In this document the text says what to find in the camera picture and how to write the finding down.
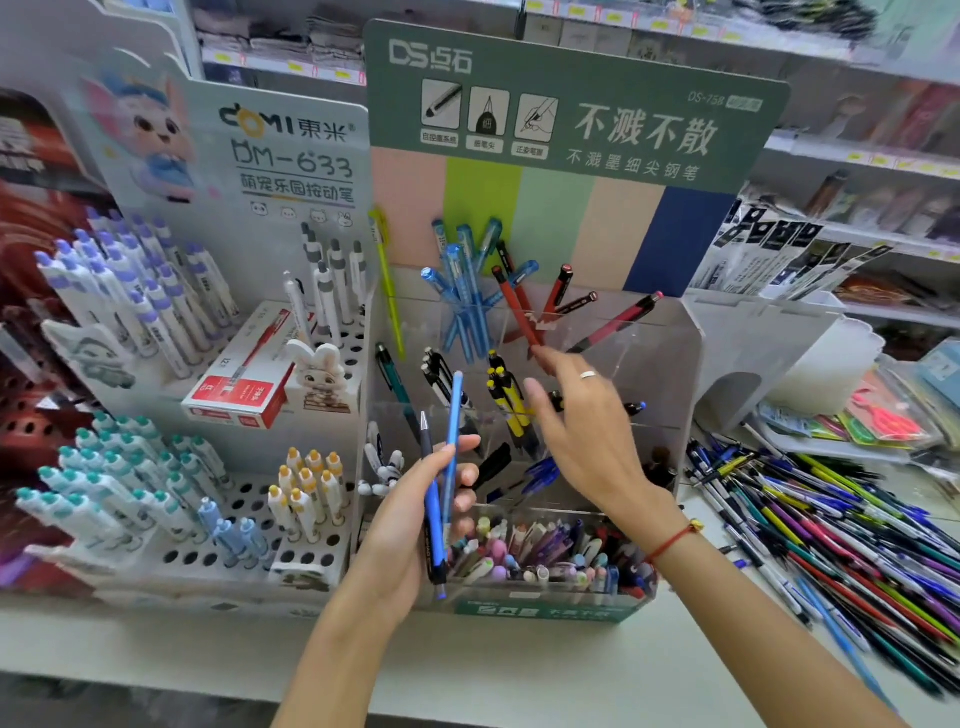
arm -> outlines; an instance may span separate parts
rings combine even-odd
[[[580,378],[590,369],[581,356],[546,348],[535,354],[564,391],[562,421],[543,388],[533,379],[524,382],[561,471],[640,548],[653,552],[687,519],[673,497],[643,475],[616,390],[600,376]],[[668,548],[657,568],[768,726],[906,725],[699,534]]]
[[[460,438],[460,452],[480,444],[478,435]],[[453,456],[447,446],[418,461],[384,498],[363,548],[310,635],[297,672],[274,717],[273,728],[363,728],[376,673],[396,628],[413,608],[423,581],[423,497]],[[476,482],[475,465],[457,468],[459,481]],[[454,500],[458,513],[476,502],[472,491]],[[452,538],[473,530],[458,518]]]

bunny figurine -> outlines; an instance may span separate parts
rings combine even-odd
[[[291,339],[287,351],[297,365],[297,384],[306,390],[303,409],[349,414],[343,397],[347,380],[346,370],[340,365],[340,350],[332,344],[321,344],[314,351],[300,339]]]
[[[148,195],[188,204],[195,193],[189,164],[196,153],[186,129],[186,103],[171,79],[160,86],[113,73],[101,81],[83,79],[90,114],[131,155],[136,185]]]

teal pen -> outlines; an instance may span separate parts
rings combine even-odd
[[[376,351],[373,356],[376,358],[376,365],[380,369],[380,374],[386,379],[390,391],[394,393],[396,400],[404,405],[403,418],[410,426],[410,430],[414,433],[414,437],[417,439],[417,444],[419,445],[420,423],[417,422],[417,414],[414,412],[413,404],[410,402],[410,395],[407,394],[403,382],[400,381],[400,375],[396,371],[396,366],[394,365],[394,360],[390,357],[390,352],[387,351],[387,348],[383,346],[382,343],[377,342]]]
[[[804,593],[804,596],[806,596],[806,598],[813,603],[813,606],[817,608],[817,611],[820,612],[821,616],[824,618],[824,624],[827,626],[827,630],[833,637],[833,640],[837,643],[840,649],[843,650],[843,653],[847,656],[847,659],[850,660],[850,664],[853,665],[853,669],[856,670],[856,674],[858,674],[860,679],[863,680],[864,685],[866,685],[874,695],[880,698],[880,700],[886,703],[890,710],[896,713],[897,708],[893,703],[890,702],[890,698],[884,694],[880,684],[876,681],[876,678],[870,672],[870,669],[867,667],[866,663],[863,662],[863,658],[860,657],[860,653],[857,652],[856,647],[853,646],[851,641],[847,639],[847,635],[845,635],[843,630],[840,629],[840,625],[833,620],[833,616],[830,614],[827,607],[824,606],[824,603],[820,600],[820,597],[817,596],[816,592],[810,588],[809,584],[807,584],[806,577],[799,574],[797,574],[796,577],[797,586],[800,587],[800,591]]]

display sign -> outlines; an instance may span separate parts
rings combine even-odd
[[[125,215],[203,242],[245,309],[283,300],[284,270],[306,275],[301,224],[372,245],[363,107],[196,81],[123,51],[83,75],[72,106]]]
[[[679,296],[790,92],[381,20],[365,39],[375,197],[392,260],[418,267],[437,258],[424,218],[494,216],[543,281],[569,262],[584,286]]]

colored stripe panel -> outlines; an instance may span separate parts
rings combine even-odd
[[[446,159],[446,194],[444,223],[446,238],[457,241],[457,226],[470,225],[473,239],[479,244],[492,217],[503,223],[501,237],[510,242],[513,232],[516,195],[520,189],[523,167],[476,159]]]
[[[667,187],[623,290],[680,297],[735,195]]]
[[[446,158],[382,147],[373,147],[371,158],[373,198],[387,218],[391,263],[437,265],[430,222],[444,212]]]
[[[663,189],[659,184],[594,178],[570,260],[577,286],[623,290]]]
[[[594,179],[549,169],[527,168],[523,171],[516,198],[513,235],[504,237],[510,243],[510,254],[516,265],[526,260],[540,264],[540,271],[532,276],[532,280],[553,282],[560,266],[572,259]],[[494,257],[488,264],[488,270],[496,260]]]

